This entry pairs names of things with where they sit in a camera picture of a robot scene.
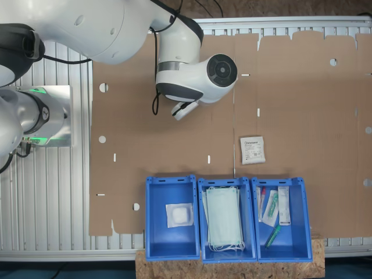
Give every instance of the wooden block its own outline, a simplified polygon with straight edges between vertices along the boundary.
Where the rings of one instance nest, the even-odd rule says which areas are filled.
[[[201,260],[147,262],[145,251],[137,252],[137,279],[163,278],[323,278],[326,276],[324,238],[312,232],[312,263],[218,263],[202,264]]]

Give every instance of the blue plastic bin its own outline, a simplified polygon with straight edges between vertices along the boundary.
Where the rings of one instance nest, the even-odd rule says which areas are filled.
[[[146,260],[199,260],[195,176],[146,179]],[[166,205],[192,203],[194,225],[168,228]]]
[[[236,186],[240,189],[240,218],[242,222],[243,239],[245,249],[243,251],[211,251],[208,244],[208,225],[205,217],[202,192],[209,187]],[[249,180],[246,177],[226,180],[198,180],[199,190],[199,211],[201,226],[201,245],[203,263],[241,263],[256,262],[256,243],[255,230],[253,223],[253,212],[251,203],[251,193],[249,189]]]
[[[289,186],[291,225],[281,226],[281,231],[278,233],[269,249],[265,249],[265,243],[274,228],[262,222],[258,222],[256,186],[266,187],[263,211],[269,201],[271,190],[278,190],[278,186]],[[265,180],[257,179],[255,177],[251,179],[251,187],[258,261],[262,263],[312,262],[312,240],[310,236],[309,215],[307,213],[307,199],[303,179],[298,177],[280,180]]]

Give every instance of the brown cardboard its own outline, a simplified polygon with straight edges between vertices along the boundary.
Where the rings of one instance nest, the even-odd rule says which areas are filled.
[[[216,53],[234,57],[234,38],[206,37],[201,59]],[[176,103],[161,96],[154,116],[154,56],[149,35],[126,63],[94,63],[90,235],[112,235],[111,220],[117,233],[143,232],[147,176],[233,176],[233,95],[197,108],[182,121],[170,113]],[[105,93],[98,89],[102,83],[109,86]],[[104,144],[98,141],[102,135]],[[139,211],[133,211],[134,203]]]
[[[365,52],[372,46],[367,38]],[[372,189],[363,186],[372,172],[371,137],[364,131],[372,119],[371,79],[361,72],[366,60],[357,59],[364,54],[348,36],[264,37],[259,51],[257,39],[239,35],[235,44],[238,68],[250,74],[235,86],[236,175],[301,176],[313,229],[326,237],[371,235]],[[247,135],[263,136],[266,163],[242,165],[239,139]]]
[[[162,97],[152,115],[152,37],[126,63],[94,63],[90,234],[111,235],[111,220],[117,233],[143,231],[146,176],[232,177],[235,166],[236,177],[303,177],[310,225],[325,237],[371,235],[372,36],[357,40],[358,50],[352,37],[301,31],[263,37],[257,51],[258,34],[206,36],[201,60],[235,57],[239,80],[182,121]],[[266,163],[243,166],[239,139],[252,135],[263,136]]]

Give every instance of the gauze package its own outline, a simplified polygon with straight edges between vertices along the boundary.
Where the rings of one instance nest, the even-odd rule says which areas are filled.
[[[168,228],[192,226],[194,224],[194,211],[192,203],[179,203],[166,205]]]
[[[264,163],[263,137],[241,138],[242,164]]]
[[[206,191],[206,196],[211,250],[243,250],[238,190],[234,187],[211,187]]]
[[[275,222],[278,217],[278,212],[279,212],[278,201],[279,201],[278,191],[271,190],[269,201],[267,202],[265,213],[262,218],[262,222],[272,227],[275,226]]]
[[[289,212],[289,186],[278,186],[279,195],[279,225],[288,226],[291,224]]]

